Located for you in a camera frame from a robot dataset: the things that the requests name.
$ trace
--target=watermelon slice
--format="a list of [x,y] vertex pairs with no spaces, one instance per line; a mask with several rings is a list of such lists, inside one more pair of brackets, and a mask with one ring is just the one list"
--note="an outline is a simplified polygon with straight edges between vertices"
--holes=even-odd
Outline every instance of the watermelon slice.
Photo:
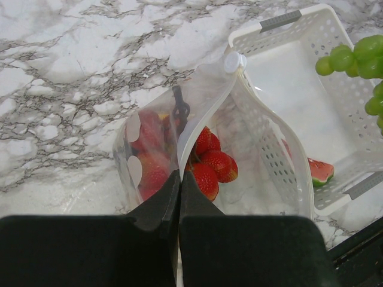
[[[282,142],[291,158],[291,152],[287,142],[285,140],[282,140]],[[308,161],[310,165],[312,185],[314,187],[322,187],[334,176],[334,166],[331,164],[323,163],[322,161],[313,160],[311,158],[308,158]]]

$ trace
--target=green grape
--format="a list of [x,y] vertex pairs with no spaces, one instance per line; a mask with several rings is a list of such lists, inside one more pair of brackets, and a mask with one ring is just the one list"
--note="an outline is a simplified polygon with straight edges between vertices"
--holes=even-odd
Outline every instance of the green grape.
[[375,57],[370,60],[358,61],[358,74],[363,79],[378,79],[383,76],[380,59]]
[[318,75],[321,76],[328,76],[331,75],[334,72],[334,69],[330,66],[330,57],[322,57],[317,61],[317,64],[315,64],[315,70],[318,73]]
[[373,96],[383,99],[383,81],[381,81],[375,88],[373,88]]
[[357,60],[370,60],[374,57],[380,56],[383,53],[383,39],[382,35],[374,35],[365,37],[356,43],[354,47],[354,55]]
[[383,57],[383,35],[375,35],[379,41],[378,57]]
[[354,64],[352,64],[352,66],[346,70],[346,74],[347,74],[350,78],[355,78],[355,77],[359,76],[359,74],[358,74],[358,63],[357,63],[357,61],[354,61]]
[[372,97],[364,106],[364,110],[369,115],[383,115],[383,100],[377,97]]
[[330,66],[334,69],[334,71],[343,72],[352,67],[352,64],[354,64],[354,54],[352,53],[350,48],[347,48],[336,47],[331,51]]
[[383,118],[381,116],[378,117],[378,120],[376,121],[376,124],[378,127],[383,130]]

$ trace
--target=gray basket handle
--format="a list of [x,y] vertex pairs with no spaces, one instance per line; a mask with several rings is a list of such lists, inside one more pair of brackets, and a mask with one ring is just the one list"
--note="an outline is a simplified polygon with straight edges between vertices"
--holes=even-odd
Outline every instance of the gray basket handle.
[[375,172],[370,175],[368,178],[362,180],[358,184],[351,187],[349,190],[345,191],[352,200],[360,197],[363,193],[366,193],[373,187],[377,186],[383,181],[383,172]]
[[299,18],[301,18],[301,16],[302,13],[299,10],[296,10],[294,12],[290,12],[268,20],[261,21],[260,24],[262,26],[262,30],[260,31],[260,33],[298,21]]

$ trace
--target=watermelon rind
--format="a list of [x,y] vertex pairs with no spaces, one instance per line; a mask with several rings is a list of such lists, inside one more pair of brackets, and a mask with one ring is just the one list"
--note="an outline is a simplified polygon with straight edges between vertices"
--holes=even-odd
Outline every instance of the watermelon rind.
[[317,178],[312,178],[312,185],[313,185],[314,187],[322,187],[323,185],[325,185],[326,183],[328,183],[328,182],[331,180],[331,178],[333,178],[333,177],[334,177],[334,173],[333,173],[332,175],[330,175],[330,176],[327,178],[326,181],[321,181],[321,180],[319,180],[319,179],[317,179]]

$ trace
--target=white plastic basket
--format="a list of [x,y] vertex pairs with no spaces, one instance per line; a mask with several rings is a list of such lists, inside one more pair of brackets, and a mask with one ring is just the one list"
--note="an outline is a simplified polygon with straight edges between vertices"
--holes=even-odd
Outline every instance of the white plastic basket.
[[309,157],[335,166],[335,177],[314,191],[319,215],[334,212],[383,180],[383,138],[376,118],[364,111],[373,82],[340,72],[328,77],[315,73],[318,58],[339,44],[353,47],[325,4],[229,36],[230,48],[248,59],[245,78],[253,92],[293,129]]

